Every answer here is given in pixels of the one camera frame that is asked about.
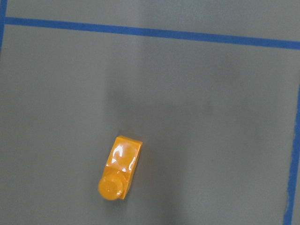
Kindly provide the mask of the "orange trapezoid block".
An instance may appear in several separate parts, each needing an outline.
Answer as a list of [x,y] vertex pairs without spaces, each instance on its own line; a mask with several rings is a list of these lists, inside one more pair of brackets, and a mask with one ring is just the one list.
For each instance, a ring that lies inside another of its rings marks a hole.
[[104,199],[125,199],[130,190],[142,145],[141,141],[125,136],[116,137],[98,183],[98,191]]

